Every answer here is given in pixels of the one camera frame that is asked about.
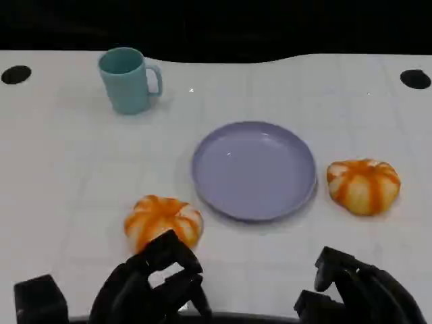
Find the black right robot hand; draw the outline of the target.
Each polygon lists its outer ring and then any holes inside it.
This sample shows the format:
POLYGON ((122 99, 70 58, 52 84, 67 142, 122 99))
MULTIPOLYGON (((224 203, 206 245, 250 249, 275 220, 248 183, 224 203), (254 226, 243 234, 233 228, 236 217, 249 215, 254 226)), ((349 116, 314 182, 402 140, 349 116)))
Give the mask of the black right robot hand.
POLYGON ((387 271, 324 247, 314 291, 303 290, 294 310, 301 323, 425 323, 416 300, 387 271))

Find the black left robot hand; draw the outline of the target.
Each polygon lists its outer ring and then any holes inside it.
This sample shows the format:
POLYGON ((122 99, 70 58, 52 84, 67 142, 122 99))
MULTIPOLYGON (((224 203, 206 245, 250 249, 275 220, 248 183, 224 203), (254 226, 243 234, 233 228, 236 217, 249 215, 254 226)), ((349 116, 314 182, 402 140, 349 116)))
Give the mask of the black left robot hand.
POLYGON ((191 302, 208 323, 213 314, 201 287, 202 272, 195 254, 171 229, 113 270, 93 302, 88 322, 171 323, 191 302), (175 263, 182 270, 152 287, 150 275, 175 263))

